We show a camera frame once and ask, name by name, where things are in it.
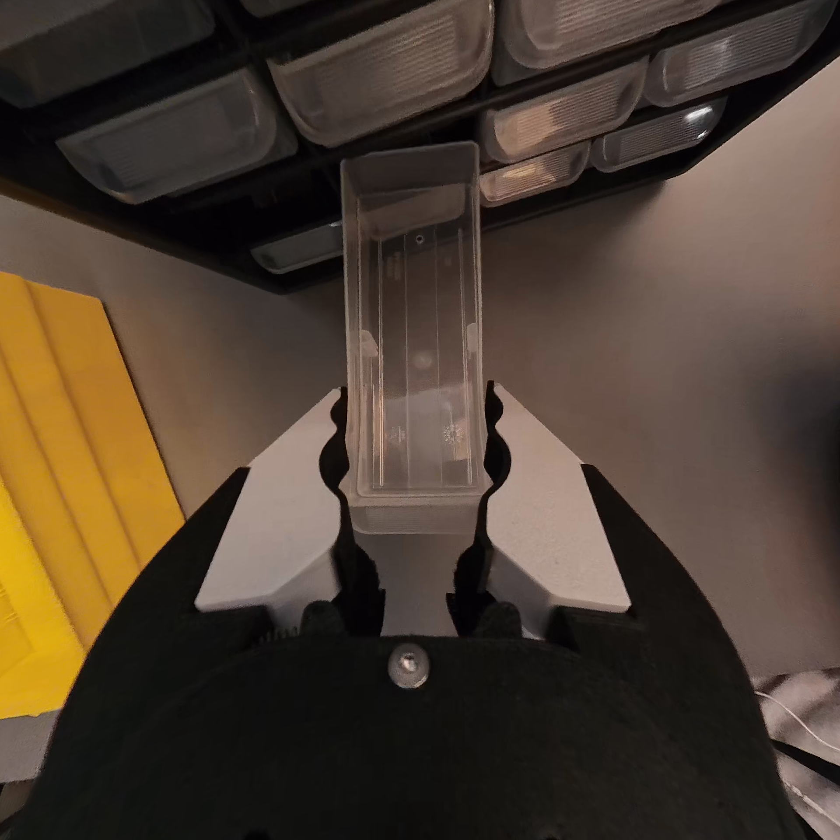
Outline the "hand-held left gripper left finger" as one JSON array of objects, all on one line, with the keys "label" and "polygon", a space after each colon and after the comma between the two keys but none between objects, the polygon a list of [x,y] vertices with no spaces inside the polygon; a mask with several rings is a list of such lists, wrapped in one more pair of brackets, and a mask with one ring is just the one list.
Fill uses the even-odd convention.
[{"label": "hand-held left gripper left finger", "polygon": [[331,390],[250,463],[198,611],[259,606],[276,629],[296,634],[310,604],[329,602],[349,634],[380,636],[385,592],[340,488],[347,414],[346,389]]}]

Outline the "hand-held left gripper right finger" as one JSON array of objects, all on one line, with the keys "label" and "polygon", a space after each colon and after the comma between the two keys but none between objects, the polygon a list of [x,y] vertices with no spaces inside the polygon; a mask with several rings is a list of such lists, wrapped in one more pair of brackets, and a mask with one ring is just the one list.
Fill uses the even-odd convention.
[{"label": "hand-held left gripper right finger", "polygon": [[477,636],[496,608],[515,612],[514,634],[530,637],[550,637],[559,610],[627,614],[631,599],[582,459],[493,381],[485,419],[490,485],[446,596],[457,635]]}]

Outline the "yellow plastic bin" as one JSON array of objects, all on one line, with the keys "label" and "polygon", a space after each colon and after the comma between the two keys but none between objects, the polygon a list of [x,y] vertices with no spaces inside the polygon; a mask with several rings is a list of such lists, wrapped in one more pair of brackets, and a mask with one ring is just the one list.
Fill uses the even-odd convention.
[{"label": "yellow plastic bin", "polygon": [[99,299],[1,277],[1,718],[60,709],[184,516]]}]

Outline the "clear plastic drawer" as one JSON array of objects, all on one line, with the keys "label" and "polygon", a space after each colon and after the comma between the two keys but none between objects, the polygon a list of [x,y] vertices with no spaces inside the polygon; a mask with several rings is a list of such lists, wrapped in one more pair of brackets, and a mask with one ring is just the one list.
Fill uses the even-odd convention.
[{"label": "clear plastic drawer", "polygon": [[467,534],[487,490],[479,148],[341,164],[350,461],[368,534]]}]

